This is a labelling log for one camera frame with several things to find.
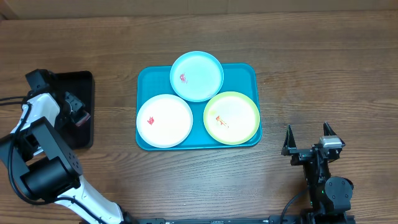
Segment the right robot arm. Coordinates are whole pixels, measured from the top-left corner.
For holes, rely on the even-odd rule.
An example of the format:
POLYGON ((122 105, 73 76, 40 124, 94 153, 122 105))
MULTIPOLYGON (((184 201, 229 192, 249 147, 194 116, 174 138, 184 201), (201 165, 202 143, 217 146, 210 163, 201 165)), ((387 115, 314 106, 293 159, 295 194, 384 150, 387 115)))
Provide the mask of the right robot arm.
POLYGON ((307 188, 294 196, 284 207, 279 223, 355 224, 354 216, 347 215, 351 209, 354 185, 344 177, 332 176, 329 163, 340 158, 345 142, 323 123, 323 136, 309 149, 298 149, 291 126, 287 126, 283 156, 290 156, 290 164, 302 166, 307 188), (299 215, 287 216, 287 209, 304 194, 309 194, 310 208, 299 215))

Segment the light blue plate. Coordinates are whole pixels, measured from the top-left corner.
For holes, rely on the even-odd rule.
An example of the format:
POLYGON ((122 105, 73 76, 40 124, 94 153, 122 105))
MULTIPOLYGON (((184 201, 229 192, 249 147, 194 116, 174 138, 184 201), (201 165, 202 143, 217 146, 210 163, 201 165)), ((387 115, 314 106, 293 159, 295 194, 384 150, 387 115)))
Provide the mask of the light blue plate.
POLYGON ((220 90, 224 71, 212 54, 191 51, 179 56, 170 70, 170 84, 176 94, 191 102, 207 101, 220 90))

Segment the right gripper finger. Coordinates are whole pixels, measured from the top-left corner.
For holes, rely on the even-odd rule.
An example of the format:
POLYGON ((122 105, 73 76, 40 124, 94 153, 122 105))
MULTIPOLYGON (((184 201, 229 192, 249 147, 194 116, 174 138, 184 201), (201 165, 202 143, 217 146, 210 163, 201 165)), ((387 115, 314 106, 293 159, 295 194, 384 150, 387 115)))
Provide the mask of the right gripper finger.
POLYGON ((287 126, 287 132, 285 135, 285 141, 284 141, 282 150, 283 151, 296 150, 296 143, 295 143, 291 125, 287 126))
POLYGON ((331 126, 328 124, 328 122, 323 123, 323 135, 324 136, 336 136, 336 133, 331 128, 331 126))

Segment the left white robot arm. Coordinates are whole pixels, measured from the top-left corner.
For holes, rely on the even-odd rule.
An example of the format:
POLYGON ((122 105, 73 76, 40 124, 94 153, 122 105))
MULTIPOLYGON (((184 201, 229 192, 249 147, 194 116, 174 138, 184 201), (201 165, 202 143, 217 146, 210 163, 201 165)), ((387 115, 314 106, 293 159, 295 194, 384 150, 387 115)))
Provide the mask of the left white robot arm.
POLYGON ((54 128, 60 106, 51 94, 5 98, 20 105, 17 126, 1 138, 1 160, 14 193, 31 205, 62 205, 86 223, 135 223, 83 176, 77 156, 54 128))

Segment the pink and black sponge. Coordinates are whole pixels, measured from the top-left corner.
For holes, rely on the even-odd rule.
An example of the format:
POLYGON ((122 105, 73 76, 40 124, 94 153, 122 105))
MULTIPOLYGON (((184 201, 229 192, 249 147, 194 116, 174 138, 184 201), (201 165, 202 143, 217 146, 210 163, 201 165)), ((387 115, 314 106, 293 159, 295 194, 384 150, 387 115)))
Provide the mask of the pink and black sponge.
POLYGON ((81 125, 85 124, 89 119, 91 115, 87 112, 84 112, 84 115, 78 119, 78 121, 75 123, 75 126, 80 127, 81 125))

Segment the white plate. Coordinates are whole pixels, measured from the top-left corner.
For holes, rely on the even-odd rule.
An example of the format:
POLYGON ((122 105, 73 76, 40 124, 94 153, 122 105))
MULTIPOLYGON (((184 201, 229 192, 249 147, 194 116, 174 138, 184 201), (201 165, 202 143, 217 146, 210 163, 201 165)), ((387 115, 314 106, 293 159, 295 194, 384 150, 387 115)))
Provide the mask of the white plate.
POLYGON ((136 127, 150 146, 174 147, 183 142, 193 126, 193 113, 178 96, 161 94, 147 100, 140 108, 136 127))

